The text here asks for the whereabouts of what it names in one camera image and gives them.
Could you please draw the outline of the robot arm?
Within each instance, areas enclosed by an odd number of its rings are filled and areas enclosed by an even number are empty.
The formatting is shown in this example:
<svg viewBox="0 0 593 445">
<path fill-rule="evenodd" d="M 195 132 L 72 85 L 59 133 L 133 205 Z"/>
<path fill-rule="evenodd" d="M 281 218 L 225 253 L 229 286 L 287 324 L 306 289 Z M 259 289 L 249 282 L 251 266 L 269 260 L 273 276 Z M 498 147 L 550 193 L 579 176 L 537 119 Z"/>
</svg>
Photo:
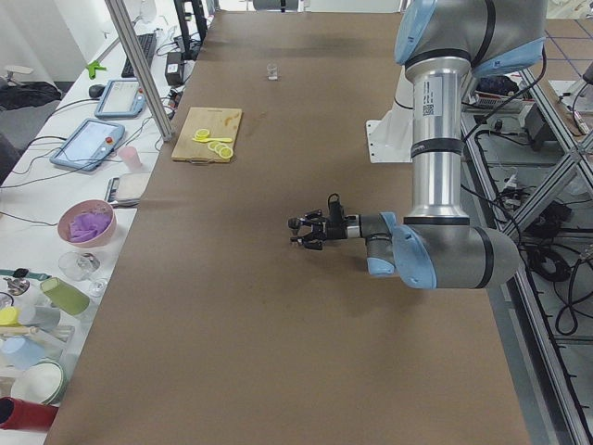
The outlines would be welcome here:
<svg viewBox="0 0 593 445">
<path fill-rule="evenodd" d="M 542 55 L 543 1 L 415 1 L 399 25 L 395 60 L 412 85 L 412 210 L 346 215 L 338 195 L 327 211 L 288 223 L 292 241 L 321 249 L 361 238 L 374 276 L 409 287 L 483 288 L 506 283 L 520 254 L 499 231 L 471 225 L 461 207 L 462 81 L 522 70 Z"/>
</svg>

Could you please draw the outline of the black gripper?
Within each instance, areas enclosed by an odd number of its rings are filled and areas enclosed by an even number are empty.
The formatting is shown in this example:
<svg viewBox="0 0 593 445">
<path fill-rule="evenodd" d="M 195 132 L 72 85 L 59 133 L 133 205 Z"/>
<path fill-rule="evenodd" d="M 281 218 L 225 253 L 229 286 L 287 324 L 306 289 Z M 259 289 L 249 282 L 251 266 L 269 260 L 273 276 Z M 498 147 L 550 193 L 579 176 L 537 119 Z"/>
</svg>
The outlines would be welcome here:
<svg viewBox="0 0 593 445">
<path fill-rule="evenodd" d="M 291 236 L 290 241 L 305 249 L 322 250 L 326 240 L 344 240 L 360 237 L 360 216 L 347 215 L 339 220 L 324 217 L 322 210 L 312 210 L 299 218 L 302 226 L 323 225 L 323 234 Z"/>
</svg>

